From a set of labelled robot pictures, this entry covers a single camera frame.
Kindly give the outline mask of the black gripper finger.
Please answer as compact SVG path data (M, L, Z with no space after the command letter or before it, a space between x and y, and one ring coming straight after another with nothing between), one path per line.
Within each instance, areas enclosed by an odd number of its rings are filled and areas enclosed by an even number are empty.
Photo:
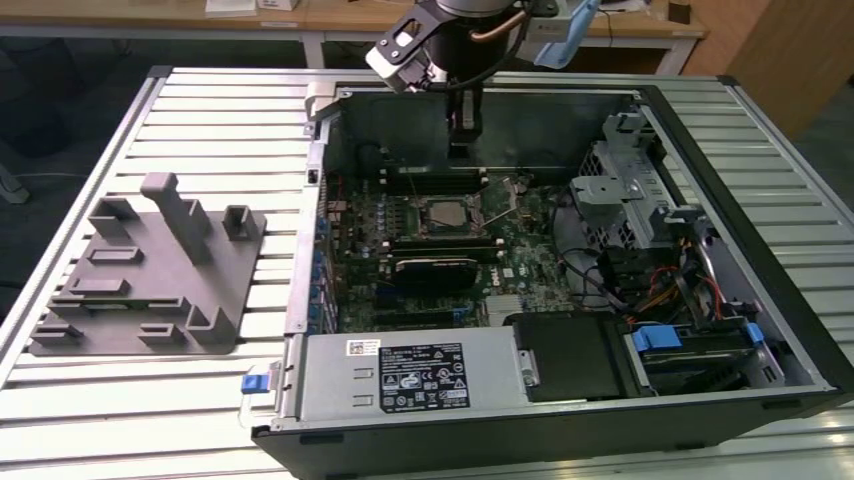
M472 145L483 132L482 89L466 89L446 95L448 158L470 160Z

